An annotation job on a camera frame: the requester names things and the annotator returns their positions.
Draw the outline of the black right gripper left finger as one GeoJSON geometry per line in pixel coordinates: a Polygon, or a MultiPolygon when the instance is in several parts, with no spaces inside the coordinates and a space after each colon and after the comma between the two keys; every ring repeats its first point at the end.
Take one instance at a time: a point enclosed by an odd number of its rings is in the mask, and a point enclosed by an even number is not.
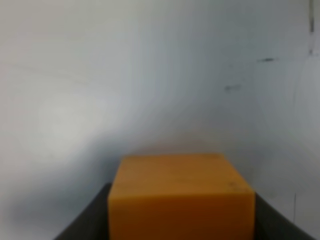
{"type": "Polygon", "coordinates": [[[108,203],[112,184],[107,183],[89,205],[64,229],[57,240],[108,240],[108,203]]]}

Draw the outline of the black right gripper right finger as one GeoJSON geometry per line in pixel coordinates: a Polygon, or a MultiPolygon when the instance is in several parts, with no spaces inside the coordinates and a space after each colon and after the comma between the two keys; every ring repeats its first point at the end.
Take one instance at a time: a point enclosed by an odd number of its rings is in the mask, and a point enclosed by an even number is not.
{"type": "Polygon", "coordinates": [[[314,240],[255,194],[255,240],[314,240]]]}

